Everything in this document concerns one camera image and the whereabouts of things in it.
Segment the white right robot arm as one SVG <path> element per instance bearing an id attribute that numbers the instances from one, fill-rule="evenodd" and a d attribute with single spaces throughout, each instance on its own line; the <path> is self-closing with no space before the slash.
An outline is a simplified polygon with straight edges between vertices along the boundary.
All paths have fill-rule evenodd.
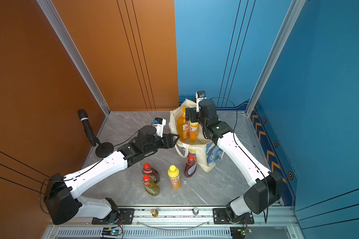
<path id="1" fill-rule="evenodd" d="M 244 195 L 226 205 L 227 219 L 237 224 L 244 220 L 247 213 L 264 213 L 267 220 L 269 207 L 281 199 L 282 175 L 271 172 L 244 147 L 234 128 L 219 119 L 212 99 L 197 99 L 196 107 L 187 109 L 185 116 L 190 122 L 198 122 L 202 126 L 203 136 L 230 157 L 250 187 Z"/>

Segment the orange bottle yellow cap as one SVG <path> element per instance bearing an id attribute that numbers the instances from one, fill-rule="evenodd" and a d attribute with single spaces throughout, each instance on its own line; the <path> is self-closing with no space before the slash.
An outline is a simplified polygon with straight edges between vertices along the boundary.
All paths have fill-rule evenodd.
<path id="1" fill-rule="evenodd" d="M 180 188 L 180 172 L 175 165 L 171 165 L 168 169 L 168 176 L 170 179 L 171 187 L 174 190 Z"/>
<path id="2" fill-rule="evenodd" d="M 190 122 L 189 125 L 190 125 L 189 140 L 191 142 L 196 142 L 197 132 L 198 132 L 198 122 Z"/>

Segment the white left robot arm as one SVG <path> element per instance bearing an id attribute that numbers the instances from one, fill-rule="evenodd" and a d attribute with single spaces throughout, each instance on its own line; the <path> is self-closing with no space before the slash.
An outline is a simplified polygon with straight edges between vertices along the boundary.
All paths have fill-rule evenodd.
<path id="1" fill-rule="evenodd" d="M 117 223 L 120 211 L 111 198 L 88 198 L 83 193 L 159 149 L 175 147 L 179 138 L 178 134 L 172 133 L 159 136 L 154 126 L 146 125 L 138 130 L 136 137 L 99 162 L 66 176 L 58 173 L 50 177 L 43 200 L 53 224 L 61 225 L 74 218 L 93 218 L 106 224 Z"/>

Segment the large orange dish soap bottle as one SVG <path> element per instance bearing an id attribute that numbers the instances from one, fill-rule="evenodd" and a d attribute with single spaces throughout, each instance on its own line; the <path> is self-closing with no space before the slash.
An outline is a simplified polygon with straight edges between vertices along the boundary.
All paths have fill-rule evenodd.
<path id="1" fill-rule="evenodd" d="M 182 107 L 180 116 L 177 119 L 177 133 L 180 137 L 180 141 L 184 142 L 189 139 L 190 125 L 186 120 L 186 107 Z"/>

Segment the starry night canvas tote bag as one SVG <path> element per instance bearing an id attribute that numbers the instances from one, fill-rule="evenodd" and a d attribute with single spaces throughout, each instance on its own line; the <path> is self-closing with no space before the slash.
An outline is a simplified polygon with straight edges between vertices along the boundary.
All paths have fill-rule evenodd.
<path id="1" fill-rule="evenodd" d="M 185 99 L 178 108 L 170 111 L 169 128 L 173 134 L 180 135 L 177 131 L 177 119 L 183 114 L 183 107 L 193 108 L 196 107 L 196 103 Z M 206 173 L 211 171 L 224 156 L 222 149 L 211 140 L 203 137 L 201 126 L 198 126 L 197 139 L 195 142 L 191 142 L 189 139 L 185 141 L 179 139 L 175 149 L 182 158 L 188 158 L 189 155 L 193 155 L 196 159 L 197 166 L 202 168 Z"/>

